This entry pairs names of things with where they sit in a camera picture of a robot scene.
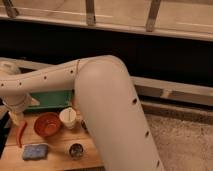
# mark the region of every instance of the gray floor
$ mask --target gray floor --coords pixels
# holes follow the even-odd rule
[[[213,170],[213,111],[146,102],[143,107],[166,171]]]

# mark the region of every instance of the glass railing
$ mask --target glass railing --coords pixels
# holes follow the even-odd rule
[[[213,40],[212,0],[0,0],[0,18]]]

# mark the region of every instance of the floor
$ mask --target floor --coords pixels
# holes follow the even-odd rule
[[[213,111],[143,103],[166,171],[213,170]],[[81,171],[104,171],[103,168]]]
[[[144,27],[151,0],[94,0],[97,23]],[[86,20],[85,0],[12,0],[22,16],[65,21]],[[4,13],[0,1],[0,14]],[[156,28],[213,33],[211,0],[162,1]]]

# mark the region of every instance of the wooden table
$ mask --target wooden table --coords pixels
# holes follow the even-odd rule
[[[49,153],[47,159],[38,161],[22,160],[23,147],[18,148],[16,145],[16,127],[12,126],[8,136],[6,147],[4,148],[2,158],[0,160],[0,170],[73,170],[103,166],[98,152],[93,144],[92,139],[86,134],[80,125],[81,116],[78,114],[78,122],[74,130],[68,130],[62,127],[54,136],[42,139],[34,130],[34,122],[38,114],[26,115],[25,119],[28,123],[22,137],[22,144],[38,144],[47,143],[49,145]],[[80,143],[84,147],[84,156],[79,160],[72,160],[69,156],[69,148],[74,143]]]

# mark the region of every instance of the green object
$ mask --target green object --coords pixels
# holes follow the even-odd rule
[[[31,93],[31,96],[38,100],[40,105],[29,106],[26,113],[56,111],[71,106],[71,91]]]

